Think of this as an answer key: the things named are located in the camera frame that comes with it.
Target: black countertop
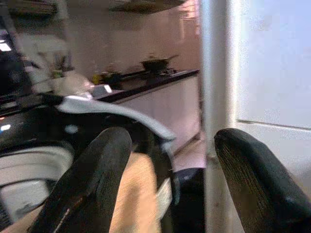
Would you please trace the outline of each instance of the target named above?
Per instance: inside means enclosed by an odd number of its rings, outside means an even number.
[[[161,87],[163,85],[173,83],[188,77],[198,74],[200,70],[185,70],[172,74],[170,76],[161,77],[161,76],[152,76],[150,74],[139,74],[124,76],[122,81],[111,85],[112,93],[107,93],[94,97],[95,100],[104,101],[104,102],[116,102],[124,98],[128,98],[133,95],[137,95],[146,91],[149,91],[154,88]]]

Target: pan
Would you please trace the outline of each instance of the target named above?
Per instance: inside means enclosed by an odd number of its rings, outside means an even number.
[[[168,64],[170,63],[171,59],[178,57],[179,55],[174,55],[169,58],[164,59],[152,59],[149,61],[141,62],[144,66],[145,70],[150,71],[152,73],[157,73],[161,70],[167,68]]]

